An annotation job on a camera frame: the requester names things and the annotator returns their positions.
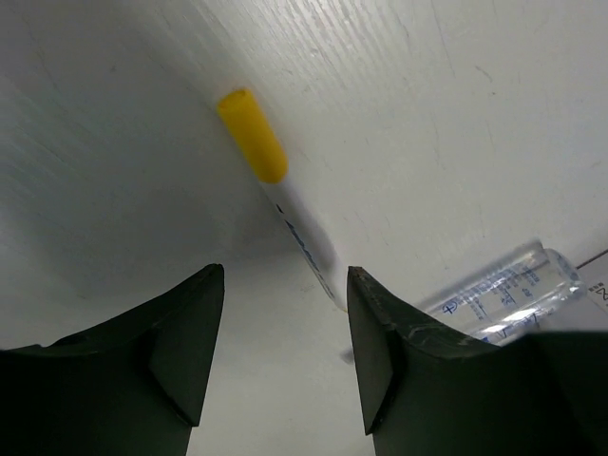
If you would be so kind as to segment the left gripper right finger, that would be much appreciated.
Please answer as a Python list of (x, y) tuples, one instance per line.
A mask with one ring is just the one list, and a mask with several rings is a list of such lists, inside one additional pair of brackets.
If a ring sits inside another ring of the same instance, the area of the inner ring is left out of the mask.
[(347, 280), (366, 433), (379, 455), (603, 455), (607, 335), (470, 337), (388, 291)]

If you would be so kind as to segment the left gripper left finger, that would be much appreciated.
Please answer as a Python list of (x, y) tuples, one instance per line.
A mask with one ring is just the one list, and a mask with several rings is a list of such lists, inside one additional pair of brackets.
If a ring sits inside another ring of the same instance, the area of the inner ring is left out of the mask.
[(1, 353), (5, 455), (183, 455), (200, 424), (224, 302), (211, 264), (48, 346)]

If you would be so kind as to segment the clear blue spray bottle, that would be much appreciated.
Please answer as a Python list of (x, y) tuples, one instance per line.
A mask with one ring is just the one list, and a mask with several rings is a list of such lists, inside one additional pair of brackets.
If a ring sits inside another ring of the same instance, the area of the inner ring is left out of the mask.
[(532, 240), (416, 306), (461, 333), (503, 346), (586, 293), (565, 256)]

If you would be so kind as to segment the yellow capped white marker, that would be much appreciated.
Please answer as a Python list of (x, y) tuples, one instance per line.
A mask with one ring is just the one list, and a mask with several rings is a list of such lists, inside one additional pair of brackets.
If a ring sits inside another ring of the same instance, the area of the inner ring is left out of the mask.
[(347, 309), (347, 267), (325, 230), (303, 201), (284, 151), (253, 92), (240, 88), (224, 96), (217, 112), (333, 304)]

